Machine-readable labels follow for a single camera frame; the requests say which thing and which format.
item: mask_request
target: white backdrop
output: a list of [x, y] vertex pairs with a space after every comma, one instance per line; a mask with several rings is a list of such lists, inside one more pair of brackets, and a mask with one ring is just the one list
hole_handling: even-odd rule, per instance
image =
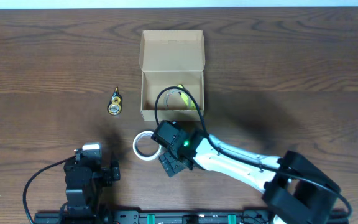
[[0, 0], [0, 9], [358, 6], [358, 0]]

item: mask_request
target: white ring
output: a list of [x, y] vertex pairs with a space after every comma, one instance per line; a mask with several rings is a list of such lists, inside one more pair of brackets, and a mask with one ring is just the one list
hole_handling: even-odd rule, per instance
[[132, 147], [134, 148], [135, 155], [144, 161], [151, 161], [151, 160], [157, 158], [161, 153], [161, 145], [159, 145], [157, 152], [155, 152], [155, 154], [152, 154], [151, 156], [142, 156], [141, 155], [142, 153], [137, 148], [137, 142], [139, 141], [139, 139], [141, 139], [143, 136], [151, 136], [151, 135], [153, 135], [152, 131], [144, 131], [144, 132], [139, 133], [135, 137], [134, 143], [132, 145]]

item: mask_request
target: tape roll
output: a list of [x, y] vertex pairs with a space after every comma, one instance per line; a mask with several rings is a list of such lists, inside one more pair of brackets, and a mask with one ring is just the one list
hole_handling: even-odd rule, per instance
[[160, 153], [161, 153], [161, 145], [159, 145], [157, 152], [155, 152], [154, 154], [152, 154], [151, 156], [143, 156], [142, 153], [139, 151], [139, 149], [137, 148], [137, 142], [144, 136], [151, 136], [153, 135], [152, 131], [143, 131], [141, 133], [139, 133], [135, 139], [134, 139], [134, 143], [132, 145], [132, 147], [134, 148], [134, 153], [137, 157], [139, 157], [139, 159], [142, 159], [144, 161], [152, 161], [153, 159], [156, 159]]

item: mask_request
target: wooden table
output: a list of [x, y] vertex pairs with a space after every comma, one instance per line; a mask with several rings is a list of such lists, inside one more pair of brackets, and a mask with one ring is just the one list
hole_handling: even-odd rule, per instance
[[[27, 223], [22, 191], [42, 167], [100, 141], [120, 159], [111, 205], [142, 210], [264, 206], [215, 172], [168, 178], [132, 152], [144, 29], [202, 29], [208, 131], [250, 151], [302, 153], [342, 188], [358, 223], [358, 8], [0, 11], [0, 223]], [[118, 86], [123, 111], [106, 106]], [[31, 214], [66, 202], [62, 166], [28, 192]]]

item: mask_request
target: cardboard box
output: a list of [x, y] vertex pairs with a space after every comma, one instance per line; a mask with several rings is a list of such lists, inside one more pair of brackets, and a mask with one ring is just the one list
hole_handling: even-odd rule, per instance
[[[202, 30], [143, 30], [139, 63], [142, 69], [140, 112], [145, 121], [155, 121], [154, 104], [158, 94], [166, 87], [179, 84], [191, 93], [204, 114], [205, 54]], [[169, 110], [166, 110], [166, 94], [158, 101], [159, 120], [200, 120], [197, 111], [188, 110], [183, 100], [171, 100], [170, 97]]]

